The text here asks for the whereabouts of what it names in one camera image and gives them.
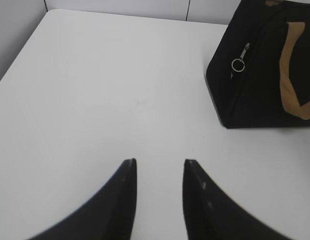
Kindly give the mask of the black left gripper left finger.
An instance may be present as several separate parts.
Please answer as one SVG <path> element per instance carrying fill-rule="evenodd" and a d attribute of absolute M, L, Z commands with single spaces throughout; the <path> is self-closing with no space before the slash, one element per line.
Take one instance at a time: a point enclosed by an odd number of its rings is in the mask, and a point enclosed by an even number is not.
<path fill-rule="evenodd" d="M 122 162 L 83 206 L 35 240 L 129 240 L 137 206 L 137 161 Z"/>

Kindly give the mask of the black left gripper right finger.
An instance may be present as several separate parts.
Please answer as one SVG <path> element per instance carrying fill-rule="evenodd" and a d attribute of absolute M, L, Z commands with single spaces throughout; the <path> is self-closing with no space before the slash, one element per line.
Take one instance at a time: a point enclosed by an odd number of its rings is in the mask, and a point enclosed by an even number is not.
<path fill-rule="evenodd" d="M 196 160 L 183 170 L 183 215 L 190 240 L 265 240 L 264 226 L 228 197 Z"/>

